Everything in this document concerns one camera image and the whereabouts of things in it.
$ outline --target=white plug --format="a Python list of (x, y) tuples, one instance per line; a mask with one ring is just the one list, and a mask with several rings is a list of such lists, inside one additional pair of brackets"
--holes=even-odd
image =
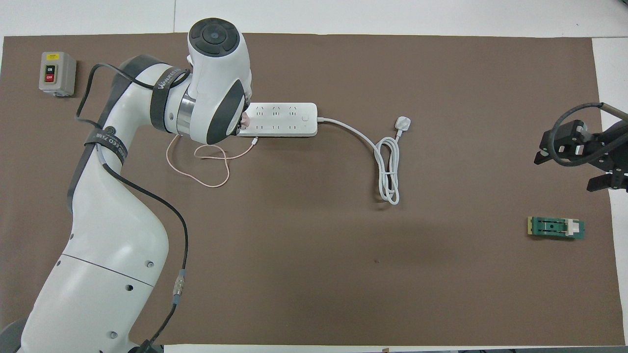
[(400, 116), (397, 118), (397, 121), (394, 123), (394, 127), (397, 130), (407, 131), (410, 128), (410, 118), (405, 116)]

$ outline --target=black button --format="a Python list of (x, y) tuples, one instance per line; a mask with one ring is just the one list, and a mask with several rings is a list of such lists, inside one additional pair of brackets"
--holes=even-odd
[(192, 28), (190, 29), (190, 37), (192, 37), (193, 39), (196, 39), (198, 37), (200, 37), (200, 33), (203, 30), (203, 27), (205, 27), (205, 25), (207, 24), (207, 21), (202, 20), (199, 22), (196, 22)]
[(229, 33), (227, 34), (227, 40), (225, 40), (225, 42), (222, 44), (222, 48), (224, 48), (226, 52), (233, 49), (233, 47), (236, 45), (237, 37), (237, 31), (229, 31)]
[(208, 54), (220, 54), (220, 46), (199, 40), (196, 42), (198, 49)]
[(212, 18), (212, 20), (214, 21), (213, 23), (217, 23), (228, 30), (235, 28), (231, 22), (225, 21), (222, 18)]
[(211, 44), (220, 44), (227, 38), (227, 31), (219, 24), (210, 24), (203, 30), (203, 39)]

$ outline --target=robot end effector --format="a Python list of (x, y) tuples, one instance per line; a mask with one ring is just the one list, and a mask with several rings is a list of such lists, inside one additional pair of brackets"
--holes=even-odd
[[(587, 125), (581, 120), (561, 125), (569, 115), (588, 107), (599, 108), (621, 121), (595, 134), (588, 132)], [(570, 109), (551, 130), (545, 131), (539, 149), (541, 151), (534, 159), (537, 165), (550, 160), (562, 166), (589, 163), (607, 172), (589, 180), (587, 190), (590, 192), (605, 188), (623, 188), (628, 192), (628, 177), (625, 176), (628, 172), (628, 114), (617, 108), (606, 103), (587, 103)]]
[(242, 33), (230, 22), (207, 18), (188, 33), (190, 85), (177, 115), (178, 132), (214, 144), (240, 125), (251, 101), (251, 63)]

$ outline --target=black strap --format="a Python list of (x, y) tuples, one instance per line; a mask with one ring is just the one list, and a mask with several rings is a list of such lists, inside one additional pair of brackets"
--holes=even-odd
[(170, 93), (172, 84), (175, 83), (176, 78), (179, 77), (181, 73), (183, 73), (182, 68), (170, 67), (161, 74), (159, 80), (157, 80), (157, 83), (155, 83), (153, 87), (153, 96), (151, 97), (151, 123), (156, 129), (166, 133), (170, 132), (166, 129), (164, 120), (168, 94)]
[(124, 160), (126, 156), (129, 154), (129, 150), (126, 149), (126, 146), (116, 135), (110, 134), (107, 131), (101, 129), (94, 129), (87, 136), (84, 144), (94, 144), (98, 143), (110, 149), (113, 153), (120, 158), (120, 162), (124, 164)]

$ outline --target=pink cable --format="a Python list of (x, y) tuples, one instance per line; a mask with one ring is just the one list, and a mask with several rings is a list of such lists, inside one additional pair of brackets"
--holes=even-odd
[[(206, 184), (204, 182), (201, 182), (197, 177), (195, 177), (195, 176), (193, 176), (191, 174), (188, 174), (188, 173), (185, 173), (183, 171), (180, 171), (170, 161), (170, 148), (172, 147), (172, 145), (175, 143), (175, 141), (178, 138), (179, 138), (179, 135), (175, 135), (175, 137), (172, 139), (172, 141), (170, 141), (170, 144), (168, 145), (168, 148), (166, 148), (166, 161), (168, 162), (168, 165), (170, 165), (170, 168), (172, 168), (177, 173), (185, 175), (186, 177), (190, 177), (190, 178), (194, 179), (197, 183), (199, 183), (199, 184), (201, 184), (201, 185), (203, 185), (205, 187), (208, 187), (208, 188), (218, 188), (218, 187), (221, 187), (222, 185), (225, 185), (227, 180), (229, 180), (229, 176), (230, 176), (229, 164), (227, 163), (227, 160), (234, 160), (234, 159), (236, 159), (238, 157), (246, 155), (251, 150), (251, 148), (253, 148), (253, 146), (257, 143), (257, 138), (256, 138), (256, 139), (253, 140), (253, 143), (251, 143), (251, 145), (249, 146), (249, 149), (247, 149), (245, 152), (243, 152), (243, 153), (241, 153), (241, 154), (239, 154), (239, 155), (237, 155), (235, 157), (227, 157), (227, 153), (225, 152), (225, 150), (222, 149), (220, 146), (217, 146), (215, 144), (204, 144), (202, 146), (199, 146), (197, 149), (195, 149), (194, 150), (194, 157), (196, 157), (196, 158), (200, 158), (202, 160), (213, 159), (213, 160), (224, 160), (225, 161), (225, 167), (227, 168), (227, 177), (225, 178), (225, 180), (222, 183), (220, 183), (218, 185), (209, 185), (209, 184)], [(222, 152), (222, 156), (223, 157), (198, 156), (197, 155), (197, 151), (200, 150), (203, 147), (216, 147), (217, 149), (220, 150), (220, 152)]]

